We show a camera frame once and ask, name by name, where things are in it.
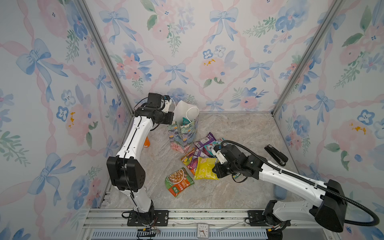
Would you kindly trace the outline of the purple Fox's candy packet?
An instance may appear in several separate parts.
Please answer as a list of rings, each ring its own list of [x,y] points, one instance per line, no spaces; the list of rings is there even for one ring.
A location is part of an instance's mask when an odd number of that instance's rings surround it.
[[[207,159],[207,158],[210,158],[210,156],[206,155],[201,150],[196,150],[195,152],[192,153],[192,155],[189,157],[189,160],[191,160],[191,161],[187,165],[187,167],[193,175],[195,175],[196,169],[198,167],[198,158]]]

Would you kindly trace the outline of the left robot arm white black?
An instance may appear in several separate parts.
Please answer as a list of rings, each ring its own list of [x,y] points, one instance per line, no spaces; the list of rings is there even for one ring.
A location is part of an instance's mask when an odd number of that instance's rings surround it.
[[[116,156],[107,159],[112,185],[134,204],[127,216],[128,226],[151,227],[155,223],[155,208],[144,188],[146,172],[140,164],[140,156],[148,134],[155,129],[154,125],[172,122],[170,104],[170,100],[165,100],[159,107],[149,102],[138,107],[123,146]]]

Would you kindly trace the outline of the teal candy packet front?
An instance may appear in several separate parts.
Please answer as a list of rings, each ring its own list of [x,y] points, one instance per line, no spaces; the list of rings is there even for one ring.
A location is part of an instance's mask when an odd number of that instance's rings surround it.
[[[183,122],[182,122],[182,125],[183,126],[187,126],[191,123],[191,121],[188,119],[188,118],[183,118]]]

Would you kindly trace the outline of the yellow snack packet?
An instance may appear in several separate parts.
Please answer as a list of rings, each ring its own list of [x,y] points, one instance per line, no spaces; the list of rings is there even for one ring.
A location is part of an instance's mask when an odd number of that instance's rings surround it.
[[[195,180],[218,180],[217,174],[213,172],[213,168],[217,163],[216,158],[198,158],[198,165],[195,170]]]

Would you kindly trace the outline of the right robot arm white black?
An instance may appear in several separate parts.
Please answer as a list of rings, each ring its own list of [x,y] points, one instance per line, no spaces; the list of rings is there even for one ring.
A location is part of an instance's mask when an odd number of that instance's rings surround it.
[[[268,226],[270,233],[280,233],[291,221],[305,221],[335,233],[343,232],[347,202],[342,199],[340,184],[297,175],[256,154],[246,156],[233,144],[216,146],[213,154],[219,160],[213,168],[219,179],[240,174],[272,183],[303,198],[300,202],[271,200],[263,211],[249,211],[245,222],[250,226]]]

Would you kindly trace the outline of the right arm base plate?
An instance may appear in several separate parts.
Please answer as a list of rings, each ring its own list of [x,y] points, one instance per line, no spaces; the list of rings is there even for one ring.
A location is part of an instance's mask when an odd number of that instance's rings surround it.
[[[271,228],[282,228],[291,226],[290,221],[281,221],[277,219],[273,214],[264,216],[263,210],[248,210],[248,217],[246,218],[246,224],[252,227],[271,227]]]

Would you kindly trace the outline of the floral paper gift bag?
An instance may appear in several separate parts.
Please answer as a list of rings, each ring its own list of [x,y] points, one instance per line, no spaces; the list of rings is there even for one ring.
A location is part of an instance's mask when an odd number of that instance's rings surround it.
[[[200,110],[196,105],[179,101],[173,113],[173,122],[167,128],[171,149],[180,153],[187,153],[197,135]],[[191,123],[183,126],[183,118],[188,118]]]

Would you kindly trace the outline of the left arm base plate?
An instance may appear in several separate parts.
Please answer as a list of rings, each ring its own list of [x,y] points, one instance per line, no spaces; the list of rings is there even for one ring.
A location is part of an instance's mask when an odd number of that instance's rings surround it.
[[[167,227],[169,213],[168,210],[153,210],[148,213],[129,211],[123,212],[122,216],[127,219],[128,227]]]

